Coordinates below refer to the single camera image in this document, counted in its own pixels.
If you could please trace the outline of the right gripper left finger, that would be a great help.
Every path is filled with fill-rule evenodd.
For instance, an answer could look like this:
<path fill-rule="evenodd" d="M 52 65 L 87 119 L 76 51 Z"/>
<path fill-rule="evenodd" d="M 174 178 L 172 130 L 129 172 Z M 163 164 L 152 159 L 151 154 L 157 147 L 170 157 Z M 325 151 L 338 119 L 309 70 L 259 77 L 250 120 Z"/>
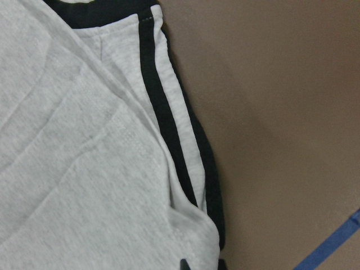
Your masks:
<path fill-rule="evenodd" d="M 191 270 L 188 262 L 186 259 L 181 259 L 179 263 L 179 269 L 180 270 Z"/>

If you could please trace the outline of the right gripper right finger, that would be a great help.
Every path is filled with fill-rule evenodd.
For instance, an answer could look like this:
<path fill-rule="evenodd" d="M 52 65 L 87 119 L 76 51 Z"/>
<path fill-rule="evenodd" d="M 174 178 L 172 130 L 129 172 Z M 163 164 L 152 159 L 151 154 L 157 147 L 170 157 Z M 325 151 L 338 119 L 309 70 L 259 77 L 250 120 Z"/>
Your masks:
<path fill-rule="evenodd" d="M 218 259 L 218 268 L 217 270 L 227 270 L 227 264 L 226 261 L 223 258 Z"/>

